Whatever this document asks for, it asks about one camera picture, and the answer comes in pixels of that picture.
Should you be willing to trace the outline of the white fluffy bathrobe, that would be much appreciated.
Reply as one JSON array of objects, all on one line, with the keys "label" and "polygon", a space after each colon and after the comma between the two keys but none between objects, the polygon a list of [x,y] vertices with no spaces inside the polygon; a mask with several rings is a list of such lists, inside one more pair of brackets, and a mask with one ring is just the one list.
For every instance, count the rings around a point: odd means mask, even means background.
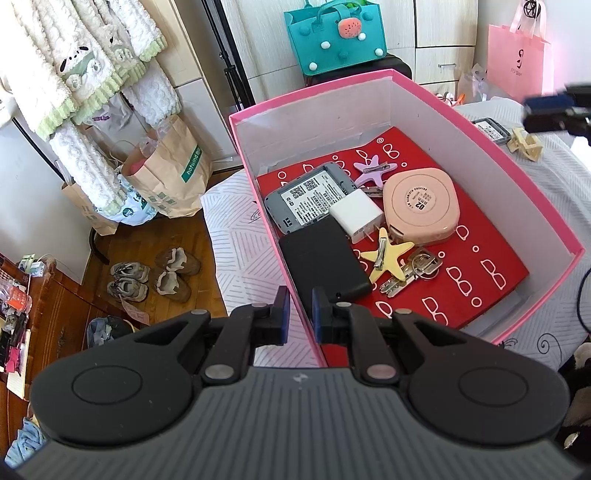
[{"label": "white fluffy bathrobe", "polygon": [[181,110],[156,57],[167,41],[139,1],[4,1],[1,77],[23,115],[99,213],[124,186],[81,130],[117,95],[152,127]]}]

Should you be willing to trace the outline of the white wardrobe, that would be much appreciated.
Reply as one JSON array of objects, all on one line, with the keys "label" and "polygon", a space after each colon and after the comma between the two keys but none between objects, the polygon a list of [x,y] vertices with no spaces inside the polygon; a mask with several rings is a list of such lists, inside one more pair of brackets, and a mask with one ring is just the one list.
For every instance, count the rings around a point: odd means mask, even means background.
[{"label": "white wardrobe", "polygon": [[[254,100],[267,100],[304,87],[290,48],[283,13],[303,1],[221,3]],[[379,3],[388,53],[412,69],[412,79],[434,93],[454,92],[474,64],[476,1],[399,0]]]}]

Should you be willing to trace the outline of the grey wifi router device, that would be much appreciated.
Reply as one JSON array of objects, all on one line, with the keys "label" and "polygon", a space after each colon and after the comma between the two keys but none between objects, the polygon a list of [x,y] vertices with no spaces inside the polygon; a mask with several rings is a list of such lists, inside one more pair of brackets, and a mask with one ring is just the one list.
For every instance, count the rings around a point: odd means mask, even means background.
[{"label": "grey wifi router device", "polygon": [[329,215],[329,208],[356,190],[356,184],[335,162],[305,170],[264,198],[266,212],[283,235]]}]

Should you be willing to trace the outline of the metal key bunch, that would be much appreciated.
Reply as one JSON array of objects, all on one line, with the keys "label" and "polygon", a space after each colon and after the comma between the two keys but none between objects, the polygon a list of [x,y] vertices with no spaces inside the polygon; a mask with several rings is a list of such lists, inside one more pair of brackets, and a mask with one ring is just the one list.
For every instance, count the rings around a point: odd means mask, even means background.
[{"label": "metal key bunch", "polygon": [[391,277],[380,287],[380,292],[388,298],[394,298],[417,280],[433,280],[443,266],[443,260],[421,247],[413,251],[402,267],[404,280]]}]

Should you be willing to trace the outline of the pink paper gift bag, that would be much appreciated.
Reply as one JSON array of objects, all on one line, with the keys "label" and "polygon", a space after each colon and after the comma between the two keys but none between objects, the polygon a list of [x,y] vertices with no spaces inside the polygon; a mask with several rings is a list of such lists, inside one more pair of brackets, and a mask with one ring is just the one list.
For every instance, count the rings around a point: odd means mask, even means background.
[{"label": "pink paper gift bag", "polygon": [[488,28],[488,80],[516,101],[554,91],[546,27],[545,2],[520,1],[510,26]]}]

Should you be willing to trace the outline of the brown wooden dresser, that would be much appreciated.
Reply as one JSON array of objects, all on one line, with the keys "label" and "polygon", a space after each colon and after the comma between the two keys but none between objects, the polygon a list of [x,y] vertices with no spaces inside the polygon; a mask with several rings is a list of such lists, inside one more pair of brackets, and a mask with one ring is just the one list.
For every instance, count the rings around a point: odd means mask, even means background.
[{"label": "brown wooden dresser", "polygon": [[120,307],[61,272],[53,257],[44,259],[43,263],[43,275],[30,279],[32,308],[28,329],[31,335],[25,353],[24,392],[12,393],[7,382],[1,382],[1,409],[18,417],[26,412],[29,388],[35,376],[51,363],[86,347],[86,329],[91,320],[125,316]]}]

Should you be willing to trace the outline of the black tripod stand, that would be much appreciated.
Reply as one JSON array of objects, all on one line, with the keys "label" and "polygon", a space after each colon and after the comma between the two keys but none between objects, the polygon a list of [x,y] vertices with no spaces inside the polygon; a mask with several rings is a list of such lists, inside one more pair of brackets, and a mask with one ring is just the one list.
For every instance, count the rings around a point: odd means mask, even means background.
[{"label": "black tripod stand", "polygon": [[221,0],[202,0],[204,12],[218,48],[218,56],[223,63],[223,75],[228,84],[233,104],[238,110],[256,104],[245,67],[238,52]]}]

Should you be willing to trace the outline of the purple starfish hair clip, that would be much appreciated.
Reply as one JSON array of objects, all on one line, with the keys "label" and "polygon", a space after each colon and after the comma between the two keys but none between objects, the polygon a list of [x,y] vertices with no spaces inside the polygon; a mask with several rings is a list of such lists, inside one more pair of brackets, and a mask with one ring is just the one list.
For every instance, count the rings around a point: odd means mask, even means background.
[{"label": "purple starfish hair clip", "polygon": [[373,183],[380,190],[384,188],[383,176],[398,168],[398,164],[395,162],[381,163],[378,155],[370,158],[369,164],[356,162],[353,166],[360,173],[360,176],[355,180],[356,187],[360,188],[368,183]]}]

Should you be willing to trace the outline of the cream claw hair clip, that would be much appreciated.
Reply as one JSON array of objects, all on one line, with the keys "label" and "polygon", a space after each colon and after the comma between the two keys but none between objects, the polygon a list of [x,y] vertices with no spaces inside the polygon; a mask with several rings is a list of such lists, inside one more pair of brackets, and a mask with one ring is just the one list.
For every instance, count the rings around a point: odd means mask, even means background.
[{"label": "cream claw hair clip", "polygon": [[522,127],[512,130],[507,147],[511,153],[520,152],[532,162],[537,162],[543,152],[543,144],[538,137],[528,133]]}]

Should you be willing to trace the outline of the yellow starfish hair clip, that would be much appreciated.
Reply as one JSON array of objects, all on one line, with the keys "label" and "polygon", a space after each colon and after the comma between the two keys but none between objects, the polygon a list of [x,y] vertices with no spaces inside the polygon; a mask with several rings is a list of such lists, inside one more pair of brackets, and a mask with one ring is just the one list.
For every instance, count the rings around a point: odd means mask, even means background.
[{"label": "yellow starfish hair clip", "polygon": [[385,272],[389,272],[399,281],[406,279],[405,273],[399,263],[399,258],[415,247],[414,242],[394,244],[390,240],[389,233],[385,227],[379,230],[378,248],[374,251],[360,252],[360,258],[374,264],[369,279],[376,284]]}]

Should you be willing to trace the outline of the teal felt handbag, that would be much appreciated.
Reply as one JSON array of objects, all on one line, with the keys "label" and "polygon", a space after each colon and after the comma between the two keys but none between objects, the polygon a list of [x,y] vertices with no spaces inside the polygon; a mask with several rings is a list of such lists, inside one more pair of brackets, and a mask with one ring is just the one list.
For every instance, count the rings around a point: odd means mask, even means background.
[{"label": "teal felt handbag", "polygon": [[317,76],[379,60],[387,54],[380,5],[328,1],[283,13],[290,46],[301,73]]}]

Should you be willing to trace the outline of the pink cardboard storage box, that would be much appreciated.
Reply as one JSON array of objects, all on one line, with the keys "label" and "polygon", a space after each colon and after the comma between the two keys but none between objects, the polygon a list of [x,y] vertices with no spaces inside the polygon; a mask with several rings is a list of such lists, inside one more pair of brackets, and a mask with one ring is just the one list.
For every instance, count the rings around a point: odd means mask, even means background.
[{"label": "pink cardboard storage box", "polygon": [[559,368],[573,344],[550,310],[575,280],[585,248],[527,173],[457,110],[394,70],[315,85],[229,119],[253,191],[259,173],[366,146],[401,130],[477,203],[529,275],[465,326],[467,333]]}]

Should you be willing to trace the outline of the black power bank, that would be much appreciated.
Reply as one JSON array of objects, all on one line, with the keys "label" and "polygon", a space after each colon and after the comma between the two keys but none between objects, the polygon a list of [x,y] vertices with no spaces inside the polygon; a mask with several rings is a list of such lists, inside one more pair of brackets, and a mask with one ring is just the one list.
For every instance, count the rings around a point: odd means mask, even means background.
[{"label": "black power bank", "polygon": [[372,291],[346,233],[332,216],[284,235],[279,245],[308,315],[315,287],[322,287],[331,302],[353,302]]}]

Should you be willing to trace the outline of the white charger plug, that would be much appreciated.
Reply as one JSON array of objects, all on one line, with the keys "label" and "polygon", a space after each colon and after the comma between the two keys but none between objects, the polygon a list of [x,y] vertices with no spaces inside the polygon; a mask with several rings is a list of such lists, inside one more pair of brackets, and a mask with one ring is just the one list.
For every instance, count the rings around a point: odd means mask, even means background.
[{"label": "white charger plug", "polygon": [[346,232],[352,244],[359,243],[379,229],[385,217],[383,210],[360,189],[332,205],[329,214]]}]

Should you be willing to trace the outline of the pink round compact case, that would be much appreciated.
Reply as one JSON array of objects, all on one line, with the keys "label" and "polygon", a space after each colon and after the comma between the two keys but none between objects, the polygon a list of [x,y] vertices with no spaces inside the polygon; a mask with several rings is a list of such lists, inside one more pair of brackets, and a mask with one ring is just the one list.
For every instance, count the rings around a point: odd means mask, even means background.
[{"label": "pink round compact case", "polygon": [[399,242],[438,243],[451,237],[459,224],[454,182],[438,168],[394,174],[384,184],[383,205],[387,229]]}]

